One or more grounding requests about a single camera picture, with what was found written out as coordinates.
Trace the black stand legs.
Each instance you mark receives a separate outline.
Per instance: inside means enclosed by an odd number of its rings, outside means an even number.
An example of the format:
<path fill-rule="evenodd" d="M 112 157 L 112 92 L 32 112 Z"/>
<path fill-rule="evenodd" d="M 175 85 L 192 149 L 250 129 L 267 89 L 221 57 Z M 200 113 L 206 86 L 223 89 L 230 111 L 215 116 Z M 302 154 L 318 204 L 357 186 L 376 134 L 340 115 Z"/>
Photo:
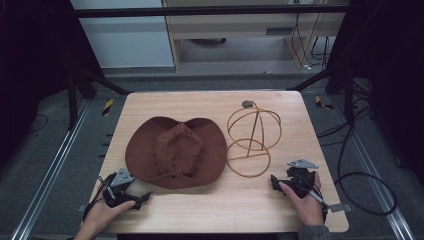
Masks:
<path fill-rule="evenodd" d="M 347 123 L 353 126 L 353 71 L 350 66 L 342 67 L 340 64 L 334 64 L 313 75 L 306 81 L 294 87 L 288 88 L 288 91 L 303 91 L 308 86 L 311 86 L 324 78 L 329 79 L 325 87 L 325 92 L 327 94 L 333 95 L 338 93 L 341 89 L 344 89 L 344 116 Z"/>
<path fill-rule="evenodd" d="M 92 73 L 86 69 L 74 69 L 69 72 L 67 76 L 67 93 L 68 93 L 68 106 L 69 106 L 69 127 L 71 130 L 77 123 L 77 97 L 76 91 L 79 91 L 84 99 L 93 99 L 97 92 L 91 82 L 94 81 L 109 90 L 119 95 L 129 95 L 130 91 L 121 88 L 111 82 L 105 77 L 101 77 L 95 73 Z"/>

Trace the black curtain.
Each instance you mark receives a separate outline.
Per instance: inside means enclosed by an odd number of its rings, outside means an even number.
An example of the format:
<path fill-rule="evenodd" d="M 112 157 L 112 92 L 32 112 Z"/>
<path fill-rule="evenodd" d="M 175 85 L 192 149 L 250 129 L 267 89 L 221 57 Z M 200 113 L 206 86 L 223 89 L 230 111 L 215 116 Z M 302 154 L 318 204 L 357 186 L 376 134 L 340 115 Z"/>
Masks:
<path fill-rule="evenodd" d="M 424 0 L 350 0 L 330 61 L 359 34 L 349 63 L 403 164 L 424 185 Z"/>
<path fill-rule="evenodd" d="M 11 162 L 39 102 L 67 88 L 67 66 L 44 26 L 80 66 L 103 74 L 79 19 L 59 14 L 73 9 L 71 0 L 0 0 L 0 170 Z"/>

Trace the yellow black striped tape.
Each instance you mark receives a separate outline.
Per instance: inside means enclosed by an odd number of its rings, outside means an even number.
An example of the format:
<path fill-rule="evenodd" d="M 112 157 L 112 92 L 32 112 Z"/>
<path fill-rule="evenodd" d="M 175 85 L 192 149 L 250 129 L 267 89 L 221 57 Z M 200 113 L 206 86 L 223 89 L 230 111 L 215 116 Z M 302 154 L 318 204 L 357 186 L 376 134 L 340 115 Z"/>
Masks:
<path fill-rule="evenodd" d="M 105 106 L 102 110 L 102 116 L 107 116 L 109 114 L 109 111 L 113 105 L 114 99 L 110 98 L 106 101 Z"/>
<path fill-rule="evenodd" d="M 327 110 L 333 110 L 334 107 L 331 104 L 324 104 L 319 96 L 315 97 L 315 104 L 317 107 L 327 109 Z"/>

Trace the black horizontal bar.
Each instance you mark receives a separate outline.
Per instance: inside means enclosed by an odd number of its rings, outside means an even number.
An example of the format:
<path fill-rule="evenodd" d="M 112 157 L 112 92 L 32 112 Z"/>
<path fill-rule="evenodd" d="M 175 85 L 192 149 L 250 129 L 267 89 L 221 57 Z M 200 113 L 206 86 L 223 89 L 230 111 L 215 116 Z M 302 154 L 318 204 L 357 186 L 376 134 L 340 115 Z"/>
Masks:
<path fill-rule="evenodd" d="M 349 4 L 320 5 L 252 5 L 252 6 L 202 6 L 126 9 L 82 9 L 70 11 L 78 18 L 107 17 L 156 17 L 156 16 L 203 16 L 246 14 L 292 14 L 292 13 L 341 13 L 351 8 Z"/>

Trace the brown wide-brim hat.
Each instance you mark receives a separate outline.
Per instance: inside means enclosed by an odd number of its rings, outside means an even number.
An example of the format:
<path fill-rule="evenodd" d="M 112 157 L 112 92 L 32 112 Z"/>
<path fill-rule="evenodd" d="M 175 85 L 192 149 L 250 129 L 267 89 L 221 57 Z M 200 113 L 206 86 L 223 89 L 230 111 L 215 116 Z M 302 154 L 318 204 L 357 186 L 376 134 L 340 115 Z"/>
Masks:
<path fill-rule="evenodd" d="M 153 117 L 131 137 L 125 162 L 136 179 L 155 186 L 200 187 L 221 176 L 227 162 L 227 143 L 220 127 L 209 119 L 179 122 Z"/>

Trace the white cabinet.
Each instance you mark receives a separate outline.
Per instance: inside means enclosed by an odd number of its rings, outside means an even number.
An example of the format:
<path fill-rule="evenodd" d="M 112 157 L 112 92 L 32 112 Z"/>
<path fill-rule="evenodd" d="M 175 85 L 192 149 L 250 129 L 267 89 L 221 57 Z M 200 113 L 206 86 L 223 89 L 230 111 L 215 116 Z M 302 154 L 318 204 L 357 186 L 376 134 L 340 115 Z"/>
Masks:
<path fill-rule="evenodd" d="M 75 10 L 161 8 L 161 0 L 71 0 Z M 103 69 L 173 67 L 164 17 L 81 18 Z"/>

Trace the person's right hand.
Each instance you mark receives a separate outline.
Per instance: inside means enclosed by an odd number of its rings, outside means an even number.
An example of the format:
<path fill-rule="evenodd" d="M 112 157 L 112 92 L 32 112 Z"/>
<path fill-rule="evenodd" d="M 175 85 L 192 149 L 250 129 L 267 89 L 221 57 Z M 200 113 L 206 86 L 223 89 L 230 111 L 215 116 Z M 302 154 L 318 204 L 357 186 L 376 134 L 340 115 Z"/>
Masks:
<path fill-rule="evenodd" d="M 295 209 L 299 221 L 308 227 L 323 226 L 325 221 L 322 213 L 322 205 L 311 194 L 299 198 L 296 193 L 286 184 L 280 183 L 283 193 Z"/>

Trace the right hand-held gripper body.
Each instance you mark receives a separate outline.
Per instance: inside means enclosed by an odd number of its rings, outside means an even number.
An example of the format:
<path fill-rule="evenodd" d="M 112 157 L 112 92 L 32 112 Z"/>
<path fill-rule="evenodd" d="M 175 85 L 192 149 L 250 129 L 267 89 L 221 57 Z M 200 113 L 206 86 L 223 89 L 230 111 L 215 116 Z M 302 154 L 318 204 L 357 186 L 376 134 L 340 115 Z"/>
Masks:
<path fill-rule="evenodd" d="M 315 184 L 315 173 L 318 166 L 305 159 L 288 162 L 287 180 L 282 183 L 292 189 L 299 197 L 305 198 L 310 192 L 319 193 Z"/>

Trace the light wooden desk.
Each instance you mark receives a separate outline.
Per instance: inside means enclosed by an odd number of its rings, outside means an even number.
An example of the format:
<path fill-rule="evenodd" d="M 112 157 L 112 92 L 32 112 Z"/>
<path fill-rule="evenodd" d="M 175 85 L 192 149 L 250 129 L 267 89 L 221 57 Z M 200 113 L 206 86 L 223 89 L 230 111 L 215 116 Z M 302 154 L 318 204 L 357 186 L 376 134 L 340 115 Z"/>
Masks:
<path fill-rule="evenodd" d="M 346 4 L 350 0 L 161 0 L 165 7 Z M 176 63 L 181 44 L 187 39 L 282 36 L 295 65 L 312 64 L 313 42 L 318 37 L 335 37 L 344 13 L 292 13 L 168 16 L 168 33 Z"/>

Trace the person's left hand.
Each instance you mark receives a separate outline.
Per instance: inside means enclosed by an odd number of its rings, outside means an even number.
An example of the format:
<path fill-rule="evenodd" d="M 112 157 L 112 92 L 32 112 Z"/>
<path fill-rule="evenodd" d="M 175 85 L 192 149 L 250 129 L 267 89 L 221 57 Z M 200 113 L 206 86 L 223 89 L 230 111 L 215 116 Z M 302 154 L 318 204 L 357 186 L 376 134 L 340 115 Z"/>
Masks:
<path fill-rule="evenodd" d="M 111 208 L 104 201 L 99 201 L 88 212 L 82 227 L 97 228 L 102 232 L 114 218 L 130 210 L 134 204 L 134 201 L 127 201 Z"/>

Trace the metal floor rail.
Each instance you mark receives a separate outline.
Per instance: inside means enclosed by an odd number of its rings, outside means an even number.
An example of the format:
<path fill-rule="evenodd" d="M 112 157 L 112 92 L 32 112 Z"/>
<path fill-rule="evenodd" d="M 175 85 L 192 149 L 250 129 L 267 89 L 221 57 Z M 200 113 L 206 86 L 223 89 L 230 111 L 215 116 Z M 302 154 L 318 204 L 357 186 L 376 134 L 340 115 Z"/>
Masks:
<path fill-rule="evenodd" d="M 364 144 L 359 135 L 354 132 L 354 127 L 347 123 L 344 116 L 344 107 L 342 101 L 337 97 L 331 97 L 334 109 L 338 113 L 340 119 L 347 127 L 347 133 L 342 140 L 341 151 L 337 160 L 337 174 L 335 183 L 343 190 L 342 181 L 352 176 L 363 176 L 368 179 L 368 182 L 373 189 L 373 193 L 377 198 L 380 207 L 382 208 L 382 215 L 385 216 L 398 240 L 416 240 L 411 228 L 409 227 L 406 219 L 404 218 L 401 210 L 398 207 L 398 198 L 394 190 L 388 186 L 383 180 L 375 165 L 372 163 L 368 152 L 365 150 Z M 362 172 L 341 173 L 342 157 L 345 152 L 347 143 L 350 142 L 353 150 L 358 155 L 358 161 L 362 167 Z"/>
<path fill-rule="evenodd" d="M 89 100 L 83 100 L 77 112 L 77 119 L 74 125 L 67 131 L 55 157 L 52 160 L 42 182 L 40 183 L 32 201 L 27 207 L 25 214 L 15 228 L 11 240 L 27 240 L 34 224 L 36 223 L 41 210 L 51 192 L 53 185 L 65 163 L 67 156 L 73 146 L 74 141 L 86 118 L 87 111 L 91 105 Z"/>

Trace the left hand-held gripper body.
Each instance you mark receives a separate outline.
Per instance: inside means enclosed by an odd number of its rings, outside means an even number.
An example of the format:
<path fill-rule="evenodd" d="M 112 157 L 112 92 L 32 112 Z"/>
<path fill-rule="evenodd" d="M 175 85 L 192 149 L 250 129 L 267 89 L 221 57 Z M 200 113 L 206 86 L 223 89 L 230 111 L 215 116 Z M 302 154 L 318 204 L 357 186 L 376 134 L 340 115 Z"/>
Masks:
<path fill-rule="evenodd" d="M 126 193 L 127 188 L 133 181 L 133 176 L 125 168 L 120 168 L 118 172 L 110 174 L 105 179 L 105 190 L 103 192 L 106 204 L 114 208 L 127 201 L 140 201 L 140 197 Z"/>

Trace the gold wire hat stand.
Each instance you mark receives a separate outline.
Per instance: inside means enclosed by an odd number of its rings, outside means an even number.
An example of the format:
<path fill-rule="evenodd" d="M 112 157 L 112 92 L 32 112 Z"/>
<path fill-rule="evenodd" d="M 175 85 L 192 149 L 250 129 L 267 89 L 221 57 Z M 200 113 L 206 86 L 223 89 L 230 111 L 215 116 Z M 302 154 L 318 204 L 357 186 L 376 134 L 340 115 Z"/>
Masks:
<path fill-rule="evenodd" d="M 253 117 L 249 135 L 243 138 L 234 137 L 232 130 L 236 128 L 238 123 L 245 121 L 249 116 Z M 271 144 L 266 143 L 266 124 L 264 122 L 265 117 L 271 117 L 278 129 L 278 136 Z M 237 146 L 245 150 L 244 155 L 232 157 L 227 160 L 227 166 L 229 169 L 238 176 L 245 178 L 255 178 L 265 174 L 266 171 L 270 168 L 272 162 L 270 150 L 276 146 L 282 138 L 283 130 L 281 117 L 275 111 L 263 109 L 255 103 L 253 108 L 245 109 L 242 107 L 241 109 L 234 111 L 227 120 L 226 131 L 231 139 L 228 150 L 230 150 L 233 146 Z M 253 158 L 257 157 L 260 159 L 266 159 L 265 167 L 257 173 L 243 173 L 231 165 L 231 163 L 235 161 L 252 160 Z"/>

